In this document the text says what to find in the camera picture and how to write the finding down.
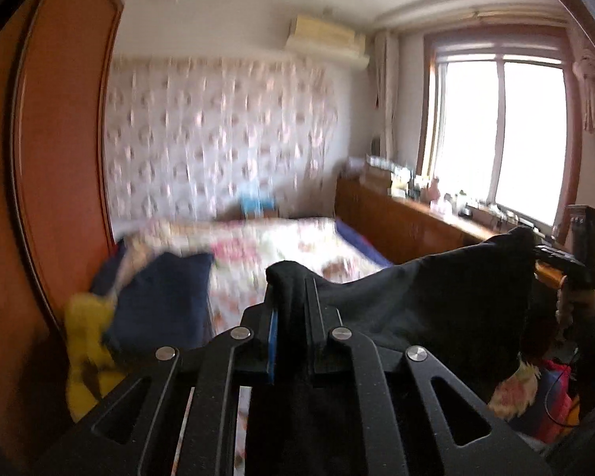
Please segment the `folded navy garment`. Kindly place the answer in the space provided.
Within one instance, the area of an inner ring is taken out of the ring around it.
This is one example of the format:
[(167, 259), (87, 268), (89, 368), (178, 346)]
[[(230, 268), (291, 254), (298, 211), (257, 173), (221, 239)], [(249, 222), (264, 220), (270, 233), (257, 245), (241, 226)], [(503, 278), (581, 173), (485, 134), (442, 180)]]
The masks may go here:
[(213, 337), (209, 283), (212, 253), (180, 257), (165, 251), (116, 294), (103, 342), (117, 362), (128, 363), (169, 346), (186, 351)]

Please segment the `floral quilt bedspread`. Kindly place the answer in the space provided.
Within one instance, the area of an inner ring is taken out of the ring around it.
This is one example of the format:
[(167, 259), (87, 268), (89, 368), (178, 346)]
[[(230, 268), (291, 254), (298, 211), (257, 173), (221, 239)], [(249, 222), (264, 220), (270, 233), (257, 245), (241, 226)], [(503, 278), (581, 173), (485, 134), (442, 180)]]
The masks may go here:
[(328, 217), (206, 223), (159, 219), (127, 235), (125, 245), (116, 292), (160, 253), (212, 253), (209, 307), (215, 333), (235, 327), (246, 307), (263, 301), (265, 271), (276, 262), (296, 261), (342, 284), (384, 269), (346, 243), (336, 233), (335, 219)]

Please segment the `window with wooden frame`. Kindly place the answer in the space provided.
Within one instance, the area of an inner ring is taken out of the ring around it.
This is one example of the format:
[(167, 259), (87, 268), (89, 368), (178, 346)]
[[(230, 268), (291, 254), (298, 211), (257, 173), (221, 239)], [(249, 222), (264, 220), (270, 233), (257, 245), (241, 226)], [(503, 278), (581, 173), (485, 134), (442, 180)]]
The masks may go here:
[(442, 194), (561, 238), (580, 174), (580, 95), (568, 34), (545, 25), (433, 32), (417, 170)]

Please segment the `beige wall air conditioner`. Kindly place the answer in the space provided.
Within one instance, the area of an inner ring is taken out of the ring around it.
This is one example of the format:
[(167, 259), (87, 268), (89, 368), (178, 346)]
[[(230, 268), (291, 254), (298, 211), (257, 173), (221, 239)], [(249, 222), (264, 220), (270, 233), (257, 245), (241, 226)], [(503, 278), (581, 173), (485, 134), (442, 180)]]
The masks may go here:
[(297, 14), (292, 21), (284, 49), (357, 70), (370, 63), (363, 33), (306, 14)]

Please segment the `black Superman t-shirt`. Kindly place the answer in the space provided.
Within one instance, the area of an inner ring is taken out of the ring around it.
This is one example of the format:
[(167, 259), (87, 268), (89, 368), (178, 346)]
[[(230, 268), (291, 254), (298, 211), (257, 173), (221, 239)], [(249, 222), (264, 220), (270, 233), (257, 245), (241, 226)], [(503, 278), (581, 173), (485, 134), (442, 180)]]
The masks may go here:
[(521, 362), (545, 357), (556, 336), (553, 297), (538, 297), (535, 239), (523, 227), (458, 250), (337, 284), (294, 261), (266, 270), (283, 370), (307, 352), (306, 287), (344, 325), (389, 351), (420, 345), (483, 401)]

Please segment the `yellow patterned pillow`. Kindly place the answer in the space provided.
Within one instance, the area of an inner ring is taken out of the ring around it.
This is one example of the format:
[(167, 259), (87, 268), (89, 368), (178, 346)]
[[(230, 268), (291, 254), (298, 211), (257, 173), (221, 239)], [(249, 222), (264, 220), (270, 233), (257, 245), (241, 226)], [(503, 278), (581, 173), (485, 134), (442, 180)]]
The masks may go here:
[(75, 422), (127, 376), (103, 343), (112, 320), (113, 305), (95, 294), (74, 294), (65, 306), (69, 362), (66, 402)]

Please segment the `tied beige window curtain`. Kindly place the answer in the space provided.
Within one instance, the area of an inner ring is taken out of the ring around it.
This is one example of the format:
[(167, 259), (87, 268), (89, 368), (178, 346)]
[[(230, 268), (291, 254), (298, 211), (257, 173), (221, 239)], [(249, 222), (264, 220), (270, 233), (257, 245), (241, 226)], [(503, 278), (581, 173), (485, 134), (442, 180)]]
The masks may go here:
[(377, 132), (379, 155), (393, 160), (397, 156), (395, 117), (399, 102), (400, 42), (391, 30), (379, 30), (374, 41)]

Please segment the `pink bottle on sideboard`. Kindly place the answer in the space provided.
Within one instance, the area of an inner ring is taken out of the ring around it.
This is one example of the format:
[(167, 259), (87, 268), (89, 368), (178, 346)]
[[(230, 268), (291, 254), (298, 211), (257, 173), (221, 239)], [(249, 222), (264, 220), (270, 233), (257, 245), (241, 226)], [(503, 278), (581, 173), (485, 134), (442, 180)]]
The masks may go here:
[(428, 204), (441, 198), (440, 179), (438, 177), (433, 177), (431, 182), (423, 188), (422, 196), (423, 201)]

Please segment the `sheer circle pattern curtain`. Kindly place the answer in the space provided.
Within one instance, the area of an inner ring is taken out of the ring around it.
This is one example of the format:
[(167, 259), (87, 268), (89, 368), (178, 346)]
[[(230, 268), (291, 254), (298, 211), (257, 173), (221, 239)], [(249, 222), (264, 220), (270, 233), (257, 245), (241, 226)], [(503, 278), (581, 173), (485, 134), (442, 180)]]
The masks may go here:
[(332, 82), (307, 60), (117, 58), (105, 123), (112, 220), (213, 220), (260, 199), (329, 207)]

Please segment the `dark blue blanket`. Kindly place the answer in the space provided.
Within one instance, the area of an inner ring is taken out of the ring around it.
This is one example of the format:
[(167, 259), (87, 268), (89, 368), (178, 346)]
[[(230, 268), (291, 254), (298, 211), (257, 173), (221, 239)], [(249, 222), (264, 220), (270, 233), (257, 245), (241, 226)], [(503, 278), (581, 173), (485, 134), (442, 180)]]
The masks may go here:
[(365, 258), (372, 260), (378, 267), (389, 268), (393, 266), (393, 263), (385, 256), (382, 256), (382, 254), (379, 253), (379, 251), (367, 241), (363, 235), (345, 224), (343, 220), (338, 218), (335, 219), (335, 230), (346, 243), (352, 246), (355, 250), (358, 250), (359, 253), (362, 253)]

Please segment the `brown wooden louvered wardrobe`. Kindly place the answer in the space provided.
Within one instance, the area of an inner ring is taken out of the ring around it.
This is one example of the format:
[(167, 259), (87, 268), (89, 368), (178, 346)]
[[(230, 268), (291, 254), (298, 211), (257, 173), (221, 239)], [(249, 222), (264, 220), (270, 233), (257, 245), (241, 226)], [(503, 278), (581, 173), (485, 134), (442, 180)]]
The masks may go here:
[(0, 0), (0, 456), (67, 423), (63, 315), (113, 250), (104, 107), (122, 0)]

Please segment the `brown wooden sideboard cabinet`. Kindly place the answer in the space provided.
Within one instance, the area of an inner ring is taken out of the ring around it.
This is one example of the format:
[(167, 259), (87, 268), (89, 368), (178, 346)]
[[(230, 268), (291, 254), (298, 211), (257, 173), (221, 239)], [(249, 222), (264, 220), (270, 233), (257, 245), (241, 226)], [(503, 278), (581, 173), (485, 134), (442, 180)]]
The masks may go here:
[[(441, 215), (431, 211), (428, 205), (381, 194), (362, 185), (358, 178), (340, 176), (337, 179), (334, 211), (337, 218), (362, 235), (394, 264), (462, 250), (516, 229), (525, 238), (533, 240), (535, 245), (542, 239), (524, 226), (509, 226), (509, 230), (497, 232), (464, 218)], [(533, 268), (528, 272), (545, 287), (558, 290), (566, 274), (562, 263), (550, 258), (550, 255), (547, 257), (537, 250)], [(470, 271), (474, 279), (489, 282), (496, 290), (510, 282), (517, 282), (517, 276), (509, 273), (509, 264), (506, 258), (502, 258), (489, 263), (486, 268), (473, 265)]]

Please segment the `blue tissue box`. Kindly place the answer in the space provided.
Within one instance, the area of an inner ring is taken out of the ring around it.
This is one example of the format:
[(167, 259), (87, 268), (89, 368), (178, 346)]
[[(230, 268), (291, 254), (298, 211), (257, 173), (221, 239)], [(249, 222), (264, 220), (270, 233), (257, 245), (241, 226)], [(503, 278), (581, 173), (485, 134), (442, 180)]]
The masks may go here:
[(273, 192), (261, 188), (258, 183), (241, 186), (238, 191), (238, 203), (245, 218), (263, 218), (266, 214), (276, 211)]

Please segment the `stack of books and papers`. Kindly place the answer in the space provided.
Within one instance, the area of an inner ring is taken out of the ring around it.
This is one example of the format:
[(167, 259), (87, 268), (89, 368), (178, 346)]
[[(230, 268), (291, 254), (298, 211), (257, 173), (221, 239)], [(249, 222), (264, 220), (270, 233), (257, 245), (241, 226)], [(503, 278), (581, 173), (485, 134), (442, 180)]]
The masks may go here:
[(378, 194), (407, 194), (411, 170), (376, 156), (349, 157), (342, 172), (345, 179), (357, 180)]

